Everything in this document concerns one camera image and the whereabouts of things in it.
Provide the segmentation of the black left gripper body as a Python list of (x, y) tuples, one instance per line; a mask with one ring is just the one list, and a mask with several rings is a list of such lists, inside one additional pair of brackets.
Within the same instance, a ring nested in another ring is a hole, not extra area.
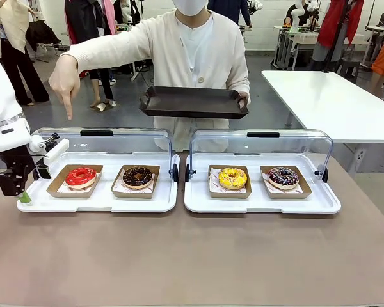
[(0, 188), (5, 196), (20, 196), (25, 191), (29, 174), (34, 170), (35, 163), (28, 153), (0, 154), (6, 164), (6, 170), (0, 172)]

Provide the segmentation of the person right hand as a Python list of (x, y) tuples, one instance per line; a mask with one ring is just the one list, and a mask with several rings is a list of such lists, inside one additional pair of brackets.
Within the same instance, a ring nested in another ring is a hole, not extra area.
[(58, 58), (48, 82), (64, 106), (68, 120), (71, 120), (73, 117), (72, 100), (78, 94), (81, 86), (77, 60), (68, 54), (62, 54)]

